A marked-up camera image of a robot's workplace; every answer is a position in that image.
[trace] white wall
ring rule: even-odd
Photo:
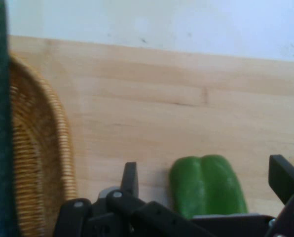
[[[7,0],[12,35],[294,61],[294,0]]]

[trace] wooden table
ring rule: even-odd
[[[11,49],[58,92],[70,121],[80,197],[119,185],[138,162],[140,197],[170,206],[168,169],[221,154],[251,212],[283,205],[268,158],[294,164],[294,63],[11,37]]]

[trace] wood grain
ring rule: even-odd
[[[170,206],[174,160],[221,154],[251,212],[283,207],[267,169],[271,154],[294,164],[294,63],[24,37],[10,44],[65,106],[80,197],[95,201],[137,161],[140,197]]]

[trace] green cloth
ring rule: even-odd
[[[8,63],[5,4],[0,0],[0,237],[17,237]]]

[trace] black plastic part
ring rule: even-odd
[[[121,197],[114,197],[113,194],[119,192],[122,194]],[[140,207],[144,206],[146,203],[132,195],[128,192],[123,192],[122,190],[116,190],[108,194],[107,196],[107,206],[113,212],[120,213],[125,218],[130,218],[133,213]]]
[[[81,237],[91,202],[85,198],[73,199],[62,205],[54,230],[54,237]]]
[[[83,228],[82,237],[125,237],[125,226],[120,216],[106,213],[101,216],[89,218]]]
[[[111,209],[114,208],[114,212],[123,213],[124,218],[128,218],[132,224],[135,235],[140,237],[214,237],[164,206],[154,201],[145,204],[121,190],[108,194],[107,205]]]
[[[205,216],[192,222],[216,236],[263,237],[269,229],[272,216],[258,214]]]
[[[294,237],[294,196],[286,204],[266,237],[286,236]]]
[[[282,155],[270,156],[269,185],[284,204],[294,195],[294,166]]]
[[[127,162],[125,164],[121,190],[126,191],[132,196],[138,198],[138,174],[136,162]]]

